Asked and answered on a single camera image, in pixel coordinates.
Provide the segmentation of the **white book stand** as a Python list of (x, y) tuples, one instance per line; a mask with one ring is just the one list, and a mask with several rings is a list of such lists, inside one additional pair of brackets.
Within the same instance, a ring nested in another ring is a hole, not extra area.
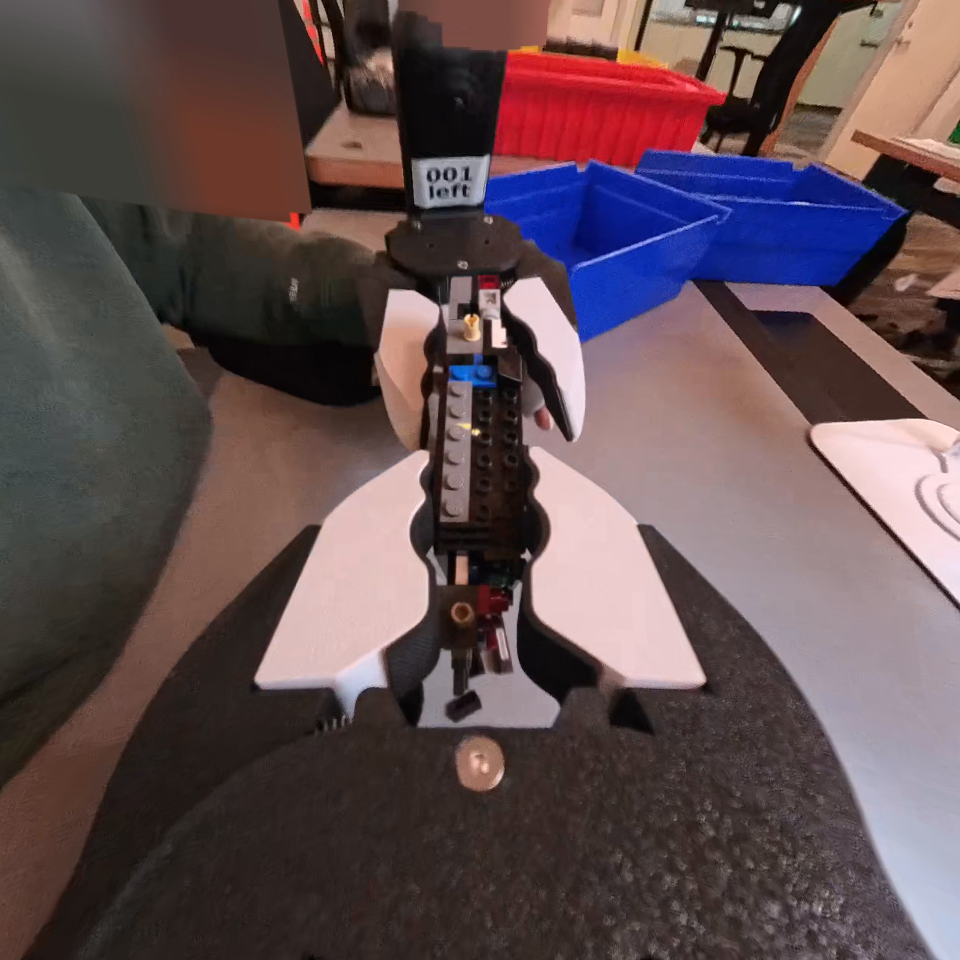
[(959, 433), (927, 418), (837, 421), (812, 448), (959, 604)]

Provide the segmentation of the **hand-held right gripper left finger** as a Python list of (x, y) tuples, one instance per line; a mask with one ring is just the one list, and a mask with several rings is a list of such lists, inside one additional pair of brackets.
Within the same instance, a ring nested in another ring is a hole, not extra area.
[(388, 655), (429, 610), (430, 574), (412, 534), (428, 465), (425, 450), (410, 453), (330, 511), (256, 669), (257, 690), (332, 690), (349, 717), (366, 690), (406, 695)]

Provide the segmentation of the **black office chair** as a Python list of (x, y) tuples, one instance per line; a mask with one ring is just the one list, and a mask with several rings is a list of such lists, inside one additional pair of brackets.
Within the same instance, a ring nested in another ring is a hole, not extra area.
[(745, 135), (744, 157), (756, 158), (786, 118), (787, 107), (810, 77), (836, 20), (841, 2), (802, 2), (798, 17), (767, 54), (748, 98), (732, 93), (725, 102), (711, 107), (705, 117), (700, 143), (715, 139), (720, 149), (725, 139)]

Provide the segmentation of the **red plastic bin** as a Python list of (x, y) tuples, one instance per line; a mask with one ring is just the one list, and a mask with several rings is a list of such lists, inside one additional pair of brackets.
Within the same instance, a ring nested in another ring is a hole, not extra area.
[(498, 109), (498, 156), (633, 170), (647, 150), (688, 152), (726, 94), (666, 68), (512, 51)]

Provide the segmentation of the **wooden top background desk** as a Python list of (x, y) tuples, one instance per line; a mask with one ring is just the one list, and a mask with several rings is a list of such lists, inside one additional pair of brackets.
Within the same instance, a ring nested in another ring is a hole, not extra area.
[(958, 192), (943, 192), (945, 180), (959, 186), (958, 149), (936, 141), (907, 141), (856, 130), (851, 143), (873, 151), (877, 159), (863, 177), (863, 186), (909, 213), (921, 213), (959, 229)]

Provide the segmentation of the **person's green sweater torso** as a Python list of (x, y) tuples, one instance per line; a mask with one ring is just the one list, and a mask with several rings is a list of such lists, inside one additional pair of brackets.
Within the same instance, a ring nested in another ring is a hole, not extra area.
[(1, 198), (1, 784), (110, 673), (210, 442), (207, 402), (82, 198)]

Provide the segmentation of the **lego car model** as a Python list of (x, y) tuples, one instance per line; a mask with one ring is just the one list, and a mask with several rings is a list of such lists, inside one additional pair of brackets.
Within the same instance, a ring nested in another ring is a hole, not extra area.
[[(523, 437), (522, 356), (494, 274), (454, 275), (428, 341), (431, 540), (429, 637), (450, 657), (452, 697), (484, 674), (514, 669), (505, 619), (526, 566), (530, 480)], [(450, 382), (451, 365), (496, 368), (497, 387)]]

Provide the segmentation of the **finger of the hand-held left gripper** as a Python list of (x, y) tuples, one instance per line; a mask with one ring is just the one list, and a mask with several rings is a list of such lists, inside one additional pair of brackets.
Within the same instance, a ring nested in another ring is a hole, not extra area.
[(576, 442), (586, 415), (586, 377), (579, 334), (538, 276), (513, 282), (502, 308), (528, 380), (563, 438)]
[(428, 341), (441, 318), (441, 306), (416, 290), (387, 294), (374, 366), (390, 426), (407, 450), (427, 447)]

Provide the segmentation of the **blue plastic bin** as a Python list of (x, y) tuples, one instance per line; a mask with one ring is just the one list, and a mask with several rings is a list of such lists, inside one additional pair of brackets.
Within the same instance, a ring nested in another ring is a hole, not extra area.
[(674, 300), (731, 216), (596, 160), (495, 176), (485, 209), (563, 264), (582, 343)]
[(635, 173), (728, 210), (696, 281), (834, 286), (906, 216), (816, 164), (647, 150)]

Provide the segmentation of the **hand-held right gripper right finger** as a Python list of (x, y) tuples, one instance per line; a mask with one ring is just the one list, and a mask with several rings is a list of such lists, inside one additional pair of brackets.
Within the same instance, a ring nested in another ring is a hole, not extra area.
[(558, 703), (572, 690), (700, 690), (707, 674), (643, 537), (616, 498), (529, 448), (537, 522), (523, 575), (517, 653)]

